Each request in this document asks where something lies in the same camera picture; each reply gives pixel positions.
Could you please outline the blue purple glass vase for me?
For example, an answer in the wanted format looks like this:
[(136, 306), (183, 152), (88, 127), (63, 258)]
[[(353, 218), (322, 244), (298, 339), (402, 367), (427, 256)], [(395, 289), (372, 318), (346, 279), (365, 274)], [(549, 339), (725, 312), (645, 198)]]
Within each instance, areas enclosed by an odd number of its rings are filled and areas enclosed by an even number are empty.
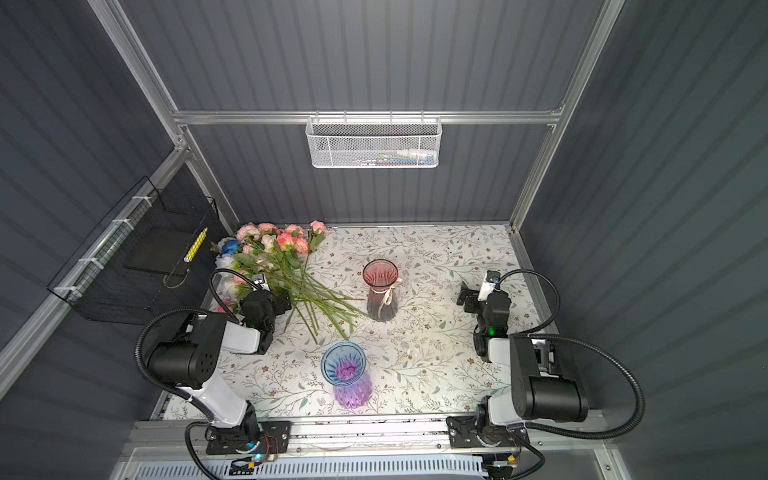
[(336, 401), (347, 410), (364, 406), (373, 392), (363, 349), (350, 341), (329, 347), (321, 359), (321, 373)]

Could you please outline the red glass vase with ribbon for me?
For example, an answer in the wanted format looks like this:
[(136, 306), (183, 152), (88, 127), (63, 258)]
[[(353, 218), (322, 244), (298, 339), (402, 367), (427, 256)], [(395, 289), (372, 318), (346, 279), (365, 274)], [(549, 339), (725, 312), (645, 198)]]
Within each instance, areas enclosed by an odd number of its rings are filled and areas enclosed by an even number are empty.
[(377, 322), (392, 320), (398, 310), (395, 287), (399, 271), (396, 265), (386, 259), (372, 260), (364, 267), (362, 277), (368, 286), (368, 315)]

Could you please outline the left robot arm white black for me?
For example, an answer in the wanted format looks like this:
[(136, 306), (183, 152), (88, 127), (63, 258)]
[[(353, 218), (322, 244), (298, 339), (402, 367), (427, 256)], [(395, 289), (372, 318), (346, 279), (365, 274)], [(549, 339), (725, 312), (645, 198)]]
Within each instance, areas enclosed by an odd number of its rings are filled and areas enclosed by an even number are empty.
[(260, 421), (253, 404), (235, 393), (217, 365), (222, 352), (266, 354), (276, 318), (290, 309), (287, 292), (255, 290), (244, 306), (253, 328), (233, 322), (223, 310), (188, 312), (176, 331), (142, 359), (151, 378), (203, 413), (207, 454), (253, 455), (264, 462), (287, 451), (291, 423)]

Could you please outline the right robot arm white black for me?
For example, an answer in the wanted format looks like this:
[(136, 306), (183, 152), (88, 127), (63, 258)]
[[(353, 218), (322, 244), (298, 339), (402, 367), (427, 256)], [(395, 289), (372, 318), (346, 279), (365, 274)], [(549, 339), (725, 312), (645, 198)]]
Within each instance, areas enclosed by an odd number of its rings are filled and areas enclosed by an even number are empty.
[(509, 391), (484, 397), (472, 415), (446, 419), (453, 448), (514, 447), (518, 438), (527, 437), (532, 420), (586, 420), (587, 394), (568, 346), (510, 334), (511, 300), (490, 281), (478, 290), (462, 284), (457, 304), (476, 316), (475, 352), (484, 362), (505, 369)]

